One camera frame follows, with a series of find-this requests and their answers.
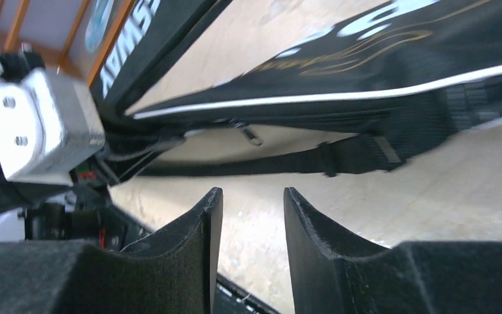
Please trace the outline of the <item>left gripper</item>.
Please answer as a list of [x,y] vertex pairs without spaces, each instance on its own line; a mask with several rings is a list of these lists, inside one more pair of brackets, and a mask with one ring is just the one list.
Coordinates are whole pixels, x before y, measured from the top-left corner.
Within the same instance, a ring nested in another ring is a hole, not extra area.
[[[36,52],[0,53],[0,62],[5,82],[19,82],[33,69],[51,71]],[[99,118],[105,144],[69,172],[73,185],[9,182],[0,168],[0,215],[19,209],[26,239],[100,242],[99,211],[114,205],[108,188],[133,177],[155,153],[155,134],[140,132],[134,124],[117,128]]]

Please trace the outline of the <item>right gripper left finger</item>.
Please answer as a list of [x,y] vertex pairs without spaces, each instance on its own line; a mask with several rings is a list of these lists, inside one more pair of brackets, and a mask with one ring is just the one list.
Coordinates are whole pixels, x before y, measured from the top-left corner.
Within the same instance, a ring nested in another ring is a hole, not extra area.
[[0,313],[211,313],[223,192],[121,251],[88,241],[0,242]]

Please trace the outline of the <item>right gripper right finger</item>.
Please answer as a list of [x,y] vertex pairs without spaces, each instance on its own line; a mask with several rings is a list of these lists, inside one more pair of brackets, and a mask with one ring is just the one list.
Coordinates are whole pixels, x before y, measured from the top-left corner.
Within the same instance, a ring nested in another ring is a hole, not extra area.
[[284,221],[296,313],[502,313],[502,241],[405,241],[389,249],[294,188]]

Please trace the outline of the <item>black racket bag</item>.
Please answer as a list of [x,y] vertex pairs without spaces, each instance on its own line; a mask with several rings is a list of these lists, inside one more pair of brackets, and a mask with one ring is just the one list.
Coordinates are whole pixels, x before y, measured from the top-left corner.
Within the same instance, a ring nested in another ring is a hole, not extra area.
[[91,85],[99,112],[122,114],[140,100],[229,4],[137,1]]
[[144,139],[252,124],[346,134],[278,156],[164,162],[145,176],[391,171],[502,121],[502,1],[389,1],[233,80],[130,115]]

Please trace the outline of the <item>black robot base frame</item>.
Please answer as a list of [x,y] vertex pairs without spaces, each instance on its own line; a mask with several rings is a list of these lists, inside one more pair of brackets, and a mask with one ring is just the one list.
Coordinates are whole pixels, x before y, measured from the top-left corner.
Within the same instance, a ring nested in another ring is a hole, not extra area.
[[[109,205],[101,209],[99,216],[101,224],[100,246],[109,251],[121,251],[129,244],[153,232],[151,227],[116,205]],[[212,312],[275,314],[278,311],[227,277],[218,274]]]

